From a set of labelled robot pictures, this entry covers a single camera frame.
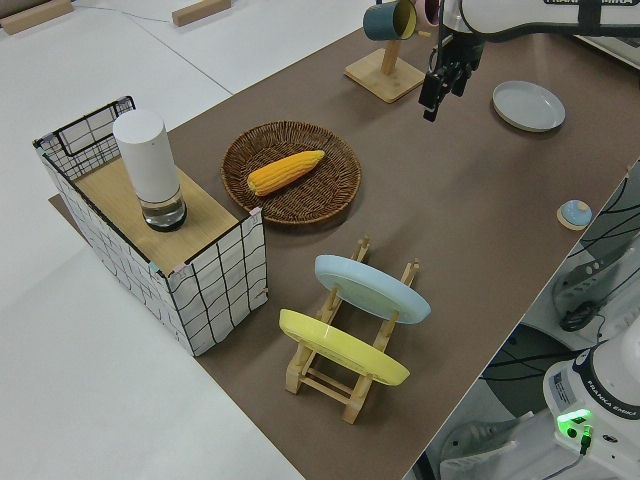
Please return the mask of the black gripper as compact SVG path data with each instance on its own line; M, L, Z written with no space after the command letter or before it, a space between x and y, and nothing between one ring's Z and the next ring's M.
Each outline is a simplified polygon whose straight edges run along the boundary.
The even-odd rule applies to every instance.
M434 122L442 101L444 81L436 73L449 68L447 86L457 97L464 94L466 83L481 61L485 41L480 37L462 32L441 32L433 53L435 62L430 62L429 71L422 84L419 104L423 106L423 118Z

